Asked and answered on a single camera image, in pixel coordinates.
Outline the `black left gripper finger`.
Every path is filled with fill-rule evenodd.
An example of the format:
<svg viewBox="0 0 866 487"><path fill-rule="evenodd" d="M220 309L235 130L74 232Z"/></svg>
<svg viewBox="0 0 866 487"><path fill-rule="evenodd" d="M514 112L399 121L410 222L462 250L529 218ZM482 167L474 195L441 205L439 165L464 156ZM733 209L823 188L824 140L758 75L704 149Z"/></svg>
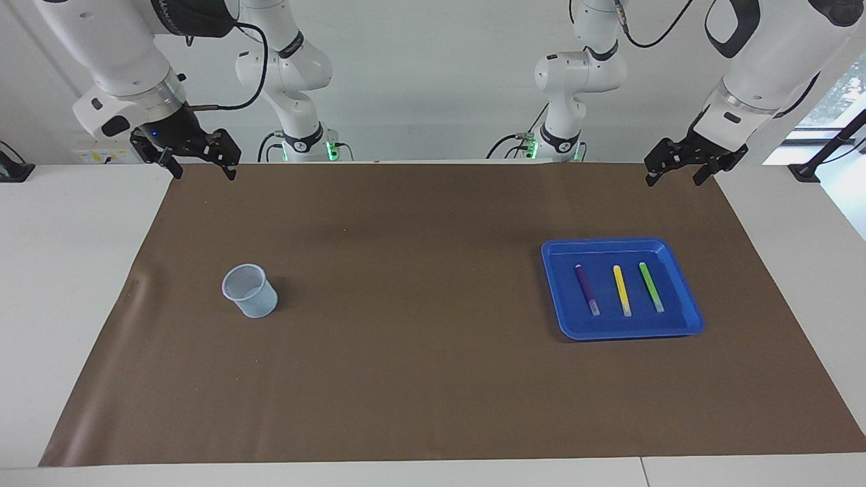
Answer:
<svg viewBox="0 0 866 487"><path fill-rule="evenodd" d="M727 154L714 155L708 152L698 152L695 159L701 166L693 175L695 186L703 185L711 176L717 175L719 172L729 172L736 167L742 158L748 153L748 145L743 145L734 152Z"/></svg>
<svg viewBox="0 0 866 487"><path fill-rule="evenodd" d="M690 145L662 139L644 158L647 186L654 186L659 179L672 170L678 170L689 162Z"/></svg>

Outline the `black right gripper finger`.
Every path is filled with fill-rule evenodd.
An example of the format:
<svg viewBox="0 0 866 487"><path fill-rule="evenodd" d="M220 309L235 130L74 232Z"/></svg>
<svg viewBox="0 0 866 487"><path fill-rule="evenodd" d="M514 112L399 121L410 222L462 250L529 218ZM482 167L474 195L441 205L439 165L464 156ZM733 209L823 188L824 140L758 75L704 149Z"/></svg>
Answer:
<svg viewBox="0 0 866 487"><path fill-rule="evenodd" d="M174 179L182 179L182 166L177 162L171 148L161 149L157 147L143 132L130 133L130 144L143 163L157 164L167 170Z"/></svg>
<svg viewBox="0 0 866 487"><path fill-rule="evenodd" d="M240 164L242 151L225 129L205 133L203 160L216 164L229 181L236 179L236 167Z"/></svg>

